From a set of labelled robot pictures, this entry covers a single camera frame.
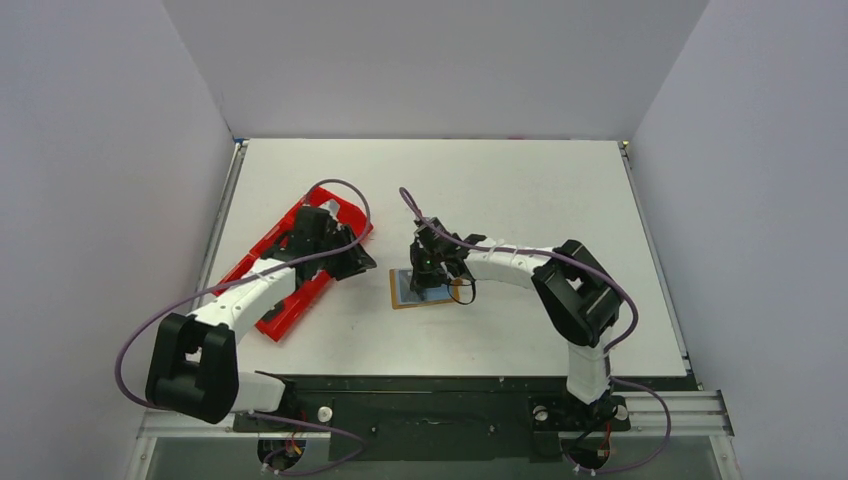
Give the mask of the yellow leather card holder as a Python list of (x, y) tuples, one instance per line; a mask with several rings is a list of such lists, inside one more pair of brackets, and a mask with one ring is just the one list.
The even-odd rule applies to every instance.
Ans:
[(460, 299), (459, 285), (442, 285), (414, 291), (411, 287), (411, 269), (390, 269), (389, 286), (391, 306), (395, 310), (456, 303)]

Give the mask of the black card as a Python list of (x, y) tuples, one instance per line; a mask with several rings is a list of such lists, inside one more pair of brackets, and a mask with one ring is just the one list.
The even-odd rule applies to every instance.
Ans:
[(394, 273), (395, 293), (398, 305), (411, 304), (416, 299), (416, 292), (411, 289), (412, 271), (397, 269)]

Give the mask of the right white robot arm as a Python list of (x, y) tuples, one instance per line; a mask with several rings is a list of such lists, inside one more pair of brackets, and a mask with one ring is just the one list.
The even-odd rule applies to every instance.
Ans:
[(531, 249), (479, 234), (462, 239), (435, 217), (415, 225), (410, 289), (421, 294), (440, 285), (469, 287), (475, 300), (477, 284), (490, 281), (536, 292), (554, 329), (568, 342), (565, 416), (578, 427), (598, 420), (611, 386), (607, 347), (623, 300), (584, 245), (569, 240)]

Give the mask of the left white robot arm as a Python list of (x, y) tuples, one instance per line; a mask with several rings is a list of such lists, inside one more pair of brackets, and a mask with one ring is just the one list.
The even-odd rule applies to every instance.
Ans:
[(291, 427), (298, 402), (284, 381), (243, 371), (237, 346), (256, 324), (282, 312), (321, 276), (346, 279), (375, 267), (362, 241), (370, 217), (355, 220), (335, 201), (302, 205), (289, 224), (268, 233), (240, 266), (243, 275), (218, 285), (211, 302), (159, 324), (145, 386), (147, 401), (217, 423), (228, 414), (259, 411), (272, 429)]

